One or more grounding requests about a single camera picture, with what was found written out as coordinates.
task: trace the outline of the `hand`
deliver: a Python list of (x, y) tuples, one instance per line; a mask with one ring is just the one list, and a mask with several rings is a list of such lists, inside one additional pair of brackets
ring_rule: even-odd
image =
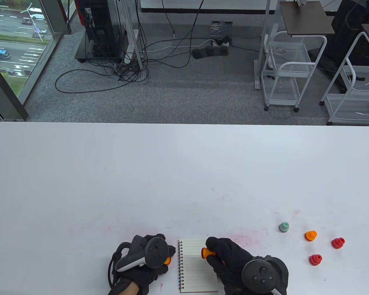
[[(163, 234), (157, 234), (155, 236), (147, 235), (145, 236), (146, 242), (149, 242), (154, 237), (161, 237), (165, 240), (165, 236)], [(172, 257), (176, 249), (174, 246), (169, 245), (169, 256)], [(163, 264), (158, 268), (149, 268), (146, 265), (141, 267), (133, 267), (127, 271), (121, 273), (122, 278), (127, 278), (130, 281), (133, 281), (138, 285), (140, 290), (142, 291), (142, 295), (146, 295), (149, 293), (149, 284), (153, 281), (156, 281), (159, 275), (165, 274), (168, 271), (168, 266)]]
[(225, 294), (250, 294), (251, 291), (242, 282), (242, 270), (253, 256), (227, 238), (209, 237), (205, 244), (209, 250), (216, 252), (216, 256), (209, 255), (207, 261), (220, 277)]

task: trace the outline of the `floor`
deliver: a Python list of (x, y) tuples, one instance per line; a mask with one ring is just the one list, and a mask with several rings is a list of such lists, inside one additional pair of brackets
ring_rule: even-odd
[[(169, 17), (179, 39), (190, 30), (195, 16), (169, 14)], [(262, 16), (200, 15), (193, 37), (210, 37), (211, 20), (233, 20), (233, 44), (259, 49)], [(142, 14), (141, 23), (148, 44), (172, 38), (172, 29), (164, 14)], [(258, 53), (239, 48), (230, 48), (229, 56), (225, 57), (190, 58), (189, 64), (182, 69), (149, 63), (149, 77), (144, 85), (131, 83), (116, 90), (86, 94), (60, 93), (55, 89), (55, 80), (68, 70), (89, 69), (104, 73), (101, 68), (74, 59), (84, 33), (77, 15), (71, 27), (72, 35), (62, 38), (26, 104), (30, 114), (28, 121), (284, 125), (325, 125), (327, 122), (326, 108), (318, 105), (329, 83), (327, 77), (316, 71), (298, 113), (293, 112), (292, 107), (273, 106), (265, 112), (262, 91), (254, 89), (253, 60), (258, 58)], [(200, 45), (203, 41), (194, 39), (192, 45)], [(148, 49), (177, 43), (161, 42)], [(184, 40), (182, 45), (189, 45), (189, 40)], [(149, 57), (163, 57), (171, 51), (150, 53)], [(176, 53), (184, 51), (188, 48), (178, 49)], [(165, 61), (181, 66), (188, 58), (188, 54), (183, 54)], [(76, 92), (122, 84), (94, 73), (72, 72), (59, 80), (58, 87)]]

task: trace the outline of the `lined paper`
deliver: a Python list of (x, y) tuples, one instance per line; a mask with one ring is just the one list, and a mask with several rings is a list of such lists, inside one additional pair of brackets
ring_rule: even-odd
[(205, 240), (180, 240), (179, 247), (183, 261), (183, 268), (179, 269), (179, 277), (183, 277), (181, 293), (217, 292), (217, 276), (206, 259), (201, 257)]

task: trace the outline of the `notebook spiral binding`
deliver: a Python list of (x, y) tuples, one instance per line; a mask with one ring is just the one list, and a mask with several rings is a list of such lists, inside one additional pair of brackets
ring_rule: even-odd
[(182, 242), (178, 241), (178, 269), (179, 269), (179, 290), (184, 289), (183, 280), (183, 247)]

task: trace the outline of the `white wall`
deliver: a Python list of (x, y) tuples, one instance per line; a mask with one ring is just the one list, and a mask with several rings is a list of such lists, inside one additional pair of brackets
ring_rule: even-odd
[[(328, 4), (332, 0), (320, 0), (322, 6)], [(325, 11), (336, 11), (341, 0), (335, 0), (327, 7)], [(201, 0), (164, 0), (165, 8), (184, 8), (198, 9)], [(277, 0), (272, 0), (271, 9), (276, 8)], [(203, 9), (219, 9), (219, 10), (265, 10), (266, 0), (205, 0)], [(141, 0), (142, 8), (162, 8), (161, 0)]]

